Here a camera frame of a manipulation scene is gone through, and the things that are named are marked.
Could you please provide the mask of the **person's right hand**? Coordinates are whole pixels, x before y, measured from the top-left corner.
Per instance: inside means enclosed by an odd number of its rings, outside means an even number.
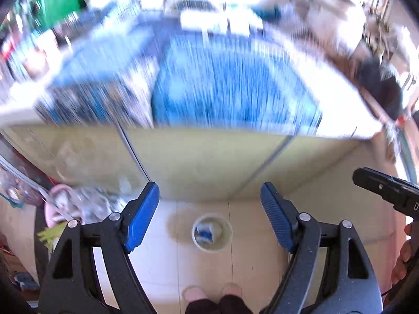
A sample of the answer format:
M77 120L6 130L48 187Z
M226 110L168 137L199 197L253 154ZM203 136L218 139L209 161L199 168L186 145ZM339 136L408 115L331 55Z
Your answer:
M408 261L412 255L410 240L406 240L401 247L400 254L396 259L396 264L391 272L391 283L393 285L396 285L406 277L408 272Z

